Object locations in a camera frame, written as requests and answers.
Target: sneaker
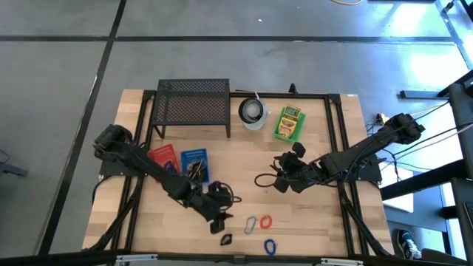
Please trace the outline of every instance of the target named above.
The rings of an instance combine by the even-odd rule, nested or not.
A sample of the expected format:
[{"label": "sneaker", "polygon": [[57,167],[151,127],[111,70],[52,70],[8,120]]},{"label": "sneaker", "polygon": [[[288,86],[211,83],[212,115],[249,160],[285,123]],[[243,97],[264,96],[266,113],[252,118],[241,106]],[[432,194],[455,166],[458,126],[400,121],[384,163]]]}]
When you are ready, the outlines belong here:
[{"label": "sneaker", "polygon": [[417,249],[411,233],[406,230],[398,230],[397,239],[405,259],[422,259],[422,253]]}]

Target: yellow label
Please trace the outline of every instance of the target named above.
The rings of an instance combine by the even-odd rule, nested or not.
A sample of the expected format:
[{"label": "yellow label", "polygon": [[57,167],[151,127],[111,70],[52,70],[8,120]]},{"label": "yellow label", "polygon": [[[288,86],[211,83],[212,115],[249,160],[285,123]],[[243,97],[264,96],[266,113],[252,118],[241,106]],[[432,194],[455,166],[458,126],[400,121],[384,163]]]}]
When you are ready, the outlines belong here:
[{"label": "yellow label", "polygon": [[296,130],[297,120],[301,115],[301,109],[295,106],[286,106],[279,122],[278,134],[290,137]]}]

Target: key ring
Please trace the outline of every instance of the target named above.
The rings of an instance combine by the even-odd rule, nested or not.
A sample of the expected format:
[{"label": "key ring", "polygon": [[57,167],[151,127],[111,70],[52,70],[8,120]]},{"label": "key ring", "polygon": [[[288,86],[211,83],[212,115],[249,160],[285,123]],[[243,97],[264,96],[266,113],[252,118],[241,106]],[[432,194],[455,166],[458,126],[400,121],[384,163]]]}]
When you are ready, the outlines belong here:
[{"label": "key ring", "polygon": [[[273,246],[273,250],[272,251],[269,251],[268,249],[268,244],[272,244]],[[272,239],[267,239],[265,241],[265,251],[266,251],[266,254],[269,255],[269,256],[273,256],[274,254],[276,254],[276,243],[274,242],[274,240]]]},{"label": "key ring", "polygon": [[[264,221],[266,219],[269,219],[269,222],[267,225],[264,225]],[[259,226],[261,229],[268,229],[272,226],[273,224],[273,218],[271,217],[271,215],[264,215],[263,218],[261,218],[261,220],[259,221]]]},{"label": "key ring", "polygon": [[[251,228],[248,227],[248,221],[249,221],[250,219],[254,219],[254,222],[253,222],[253,225],[251,226]],[[256,221],[257,221],[257,220],[258,220],[258,219],[257,219],[256,217],[254,217],[254,216],[248,217],[248,218],[246,219],[246,226],[245,226],[245,229],[243,229],[243,233],[245,233],[245,234],[250,234],[250,233],[252,233],[253,230],[254,230],[254,227],[256,226]]]}]

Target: concrete floor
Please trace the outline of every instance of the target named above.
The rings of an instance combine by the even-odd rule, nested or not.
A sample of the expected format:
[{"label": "concrete floor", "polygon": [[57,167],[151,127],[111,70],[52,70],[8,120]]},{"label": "concrete floor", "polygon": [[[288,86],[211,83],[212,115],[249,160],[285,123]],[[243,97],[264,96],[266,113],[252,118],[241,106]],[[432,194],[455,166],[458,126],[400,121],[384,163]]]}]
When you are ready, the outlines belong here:
[{"label": "concrete floor", "polygon": [[[108,35],[118,4],[0,1],[0,35]],[[467,42],[471,22],[462,10],[451,12]],[[441,37],[449,32],[432,3],[364,1],[347,7],[329,0],[134,0],[126,5],[118,35]],[[12,164],[30,171],[26,178],[0,178],[0,257],[34,252],[104,47],[103,42],[0,42],[0,149]],[[379,112],[395,115],[442,103],[399,100],[397,94],[439,90],[466,71],[452,43],[115,43],[52,252],[81,248],[100,166],[91,144],[114,120],[123,89],[154,89],[160,78],[230,78],[232,90],[286,92],[294,82],[300,92],[358,94],[365,122],[371,123]],[[424,137],[442,131],[439,120],[446,128],[454,124],[448,107],[422,120]],[[405,162],[434,168],[461,156],[456,139],[432,148]],[[440,151],[441,159],[422,160]]]}]

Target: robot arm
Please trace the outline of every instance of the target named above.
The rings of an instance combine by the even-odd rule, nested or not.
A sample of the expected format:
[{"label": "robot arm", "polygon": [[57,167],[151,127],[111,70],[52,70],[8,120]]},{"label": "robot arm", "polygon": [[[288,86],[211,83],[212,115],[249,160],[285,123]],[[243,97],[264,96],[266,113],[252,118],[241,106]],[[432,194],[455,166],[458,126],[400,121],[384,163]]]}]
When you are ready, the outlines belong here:
[{"label": "robot arm", "polygon": [[132,134],[122,126],[109,125],[95,140],[94,155],[103,161],[121,161],[129,168],[135,168],[148,174],[161,183],[168,196],[183,207],[193,208],[210,225],[211,233],[219,233],[225,228],[224,221],[232,217],[222,207],[230,207],[234,202],[233,191],[218,181],[208,187],[203,193],[200,184],[189,178],[166,171],[150,159],[147,152],[131,142]]},{"label": "robot arm", "polygon": [[399,114],[388,120],[383,128],[345,151],[336,151],[321,156],[310,163],[302,158],[305,149],[301,143],[294,143],[294,152],[285,152],[274,157],[281,168],[271,166],[277,176],[273,186],[285,193],[290,186],[301,193],[312,185],[329,185],[332,181],[346,181],[348,177],[364,167],[365,160],[391,143],[410,144],[421,137],[425,128],[410,115]]}]

